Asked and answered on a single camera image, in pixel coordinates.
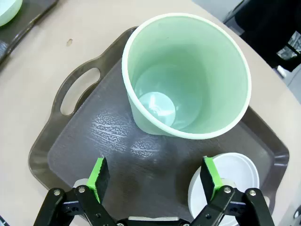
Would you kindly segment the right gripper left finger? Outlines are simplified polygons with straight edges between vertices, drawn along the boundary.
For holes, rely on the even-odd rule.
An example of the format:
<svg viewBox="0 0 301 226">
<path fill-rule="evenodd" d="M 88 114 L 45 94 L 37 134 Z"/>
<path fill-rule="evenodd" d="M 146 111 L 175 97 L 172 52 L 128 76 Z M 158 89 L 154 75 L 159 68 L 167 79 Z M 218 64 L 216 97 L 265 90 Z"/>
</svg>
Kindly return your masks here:
<svg viewBox="0 0 301 226">
<path fill-rule="evenodd" d="M 35 219 L 35 226 L 69 226 L 77 215 L 85 216 L 91 226 L 115 226 L 116 221 L 102 205 L 110 179 L 106 158 L 97 159 L 85 185 L 70 191 L 48 191 Z"/>
</svg>

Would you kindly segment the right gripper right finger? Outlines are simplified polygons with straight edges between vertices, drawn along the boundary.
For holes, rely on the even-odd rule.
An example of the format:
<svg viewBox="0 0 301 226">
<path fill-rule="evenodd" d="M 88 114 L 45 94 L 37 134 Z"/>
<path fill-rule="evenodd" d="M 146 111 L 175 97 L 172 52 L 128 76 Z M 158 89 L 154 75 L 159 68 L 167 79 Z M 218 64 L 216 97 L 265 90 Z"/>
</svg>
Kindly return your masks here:
<svg viewBox="0 0 301 226">
<path fill-rule="evenodd" d="M 241 192 L 224 185 L 213 158 L 203 157 L 199 178 L 207 205 L 191 226 L 218 226 L 225 216 L 234 216 L 240 226 L 274 225 L 261 190 L 251 187 Z"/>
</svg>

